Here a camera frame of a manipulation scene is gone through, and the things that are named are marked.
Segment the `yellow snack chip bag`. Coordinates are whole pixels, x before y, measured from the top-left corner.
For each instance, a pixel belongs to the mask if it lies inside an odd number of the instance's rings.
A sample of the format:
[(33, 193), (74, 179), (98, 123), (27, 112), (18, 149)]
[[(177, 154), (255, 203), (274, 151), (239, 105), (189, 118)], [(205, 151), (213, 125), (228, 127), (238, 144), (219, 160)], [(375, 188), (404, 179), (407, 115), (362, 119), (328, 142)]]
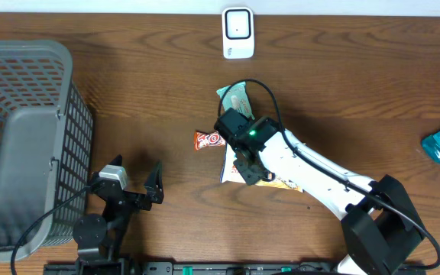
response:
[[(234, 165), (234, 161), (236, 160), (235, 152), (232, 150), (230, 145), (226, 146), (225, 151), (225, 162), (223, 166), (223, 170), (221, 173), (221, 182), (235, 182), (235, 183), (245, 183), (243, 177), (238, 172), (237, 168)], [(275, 176), (271, 181), (260, 180), (256, 182), (257, 186), (269, 186), (280, 189), (291, 189), (296, 190), (301, 193), (304, 190), (297, 186), (295, 183), (291, 183), (289, 181), (282, 180), (280, 177)]]

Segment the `red chocolate bar wrapper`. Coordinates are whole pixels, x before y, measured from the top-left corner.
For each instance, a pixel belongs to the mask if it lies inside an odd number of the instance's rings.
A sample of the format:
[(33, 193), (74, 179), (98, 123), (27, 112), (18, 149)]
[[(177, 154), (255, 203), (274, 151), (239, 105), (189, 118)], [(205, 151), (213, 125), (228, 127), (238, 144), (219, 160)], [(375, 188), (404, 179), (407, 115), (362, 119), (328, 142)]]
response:
[(217, 132), (204, 133), (196, 131), (193, 135), (194, 149), (201, 150), (205, 147), (223, 147), (226, 145), (225, 139)]

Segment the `mint green wipes packet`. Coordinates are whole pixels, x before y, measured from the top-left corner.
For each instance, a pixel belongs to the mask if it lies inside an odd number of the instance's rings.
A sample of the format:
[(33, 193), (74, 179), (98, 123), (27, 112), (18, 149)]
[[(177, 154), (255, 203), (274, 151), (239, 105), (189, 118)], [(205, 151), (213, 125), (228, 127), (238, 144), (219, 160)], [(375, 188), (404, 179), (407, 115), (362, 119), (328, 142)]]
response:
[(233, 108), (247, 118), (254, 119), (251, 104), (246, 90), (246, 82), (240, 82), (234, 85), (234, 87), (231, 89), (229, 89), (228, 86), (225, 86), (218, 89), (216, 93), (221, 98), (225, 94), (226, 90), (228, 90), (228, 93), (222, 100), (222, 108), (225, 111)]

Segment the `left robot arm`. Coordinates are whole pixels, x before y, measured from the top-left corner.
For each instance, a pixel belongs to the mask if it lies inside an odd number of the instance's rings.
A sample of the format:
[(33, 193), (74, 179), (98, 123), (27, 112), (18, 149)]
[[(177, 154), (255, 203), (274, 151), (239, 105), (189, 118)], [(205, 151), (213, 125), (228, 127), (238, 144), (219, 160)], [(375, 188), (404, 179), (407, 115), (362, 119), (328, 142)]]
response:
[(78, 244), (78, 274), (139, 274), (141, 268), (131, 257), (120, 255), (121, 244), (133, 214), (149, 211), (163, 202), (162, 163), (154, 165), (144, 183), (146, 193), (125, 188), (128, 175), (118, 155), (111, 163), (92, 175), (89, 192), (105, 202), (101, 214), (87, 214), (73, 226)]

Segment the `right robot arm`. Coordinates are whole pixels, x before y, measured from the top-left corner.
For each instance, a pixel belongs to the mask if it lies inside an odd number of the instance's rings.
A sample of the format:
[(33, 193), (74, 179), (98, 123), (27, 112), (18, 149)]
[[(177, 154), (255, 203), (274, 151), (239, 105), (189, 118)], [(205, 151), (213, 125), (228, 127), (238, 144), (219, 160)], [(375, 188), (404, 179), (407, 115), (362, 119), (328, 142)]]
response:
[(423, 274), (407, 257), (428, 233), (403, 184), (346, 170), (299, 141), (269, 117), (253, 121), (233, 110), (214, 129), (238, 155), (246, 184), (269, 174), (292, 183), (325, 205), (340, 221), (347, 256), (338, 264), (307, 263), (303, 270), (339, 274)]

